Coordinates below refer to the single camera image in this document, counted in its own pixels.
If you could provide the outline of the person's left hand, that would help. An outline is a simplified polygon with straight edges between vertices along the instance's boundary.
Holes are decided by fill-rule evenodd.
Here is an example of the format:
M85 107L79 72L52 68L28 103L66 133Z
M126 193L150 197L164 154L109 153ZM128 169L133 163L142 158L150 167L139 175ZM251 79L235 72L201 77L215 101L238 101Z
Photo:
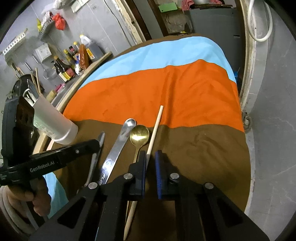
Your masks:
M34 211L39 216L47 216L51 210L51 196L48 193L48 187L45 178L42 176L37 180L35 194L14 186L5 186L9 204L21 216L27 218L27 214L21 202L32 202Z

